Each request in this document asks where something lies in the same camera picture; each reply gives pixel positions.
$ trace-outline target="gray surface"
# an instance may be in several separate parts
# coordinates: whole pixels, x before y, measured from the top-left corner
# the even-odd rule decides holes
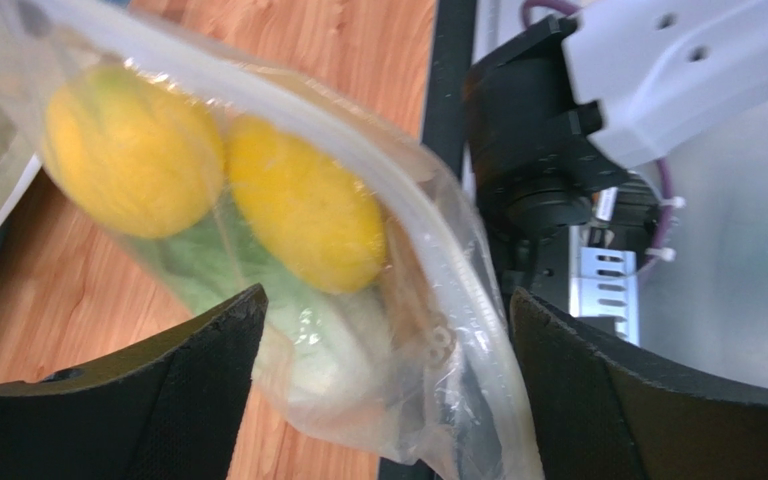
[[[768,104],[669,156],[688,207],[641,289],[642,346],[768,387]]]

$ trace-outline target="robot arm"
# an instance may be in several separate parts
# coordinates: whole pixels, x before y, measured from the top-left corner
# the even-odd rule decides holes
[[[629,169],[766,100],[768,0],[599,0],[547,17],[468,73],[477,205],[509,244],[584,224]]]
[[[633,168],[768,100],[768,0],[599,0],[563,42],[589,140]]]

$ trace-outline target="plastic bag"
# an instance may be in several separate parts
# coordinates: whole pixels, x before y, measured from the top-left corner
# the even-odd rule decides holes
[[[193,314],[263,284],[254,381],[297,429],[447,480],[542,476],[481,223],[414,140],[92,0],[0,0],[0,103]]]

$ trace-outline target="produce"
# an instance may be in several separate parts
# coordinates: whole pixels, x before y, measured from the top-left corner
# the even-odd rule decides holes
[[[224,185],[223,142],[207,106],[123,66],[94,67],[55,92],[43,156],[95,221],[140,238],[191,227]]]
[[[333,158],[244,115],[230,127],[227,173],[254,235],[297,277],[351,293],[378,275],[386,257],[381,209]]]
[[[241,218],[230,195],[209,215],[161,240],[125,246],[200,315],[254,283],[269,297],[266,329],[252,375],[276,402],[315,418],[362,403],[378,388],[392,353],[389,323],[376,289],[328,295],[284,267]],[[233,245],[231,251],[227,245]]]

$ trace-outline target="white surface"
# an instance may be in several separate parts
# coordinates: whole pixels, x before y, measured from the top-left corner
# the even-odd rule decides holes
[[[768,387],[768,102],[668,156],[676,211],[668,246],[641,287],[641,346]]]
[[[17,206],[17,202],[23,197],[23,194],[26,193],[39,170],[41,170],[41,161],[38,160],[37,155],[32,155],[20,178],[17,180],[14,190],[11,191],[11,194],[5,199],[5,203],[2,204],[2,208],[0,208],[0,227],[11,214],[11,211],[14,210],[14,207]]]
[[[621,166],[768,100],[768,0],[600,0],[578,18],[563,44],[574,97],[600,102],[589,138]]]

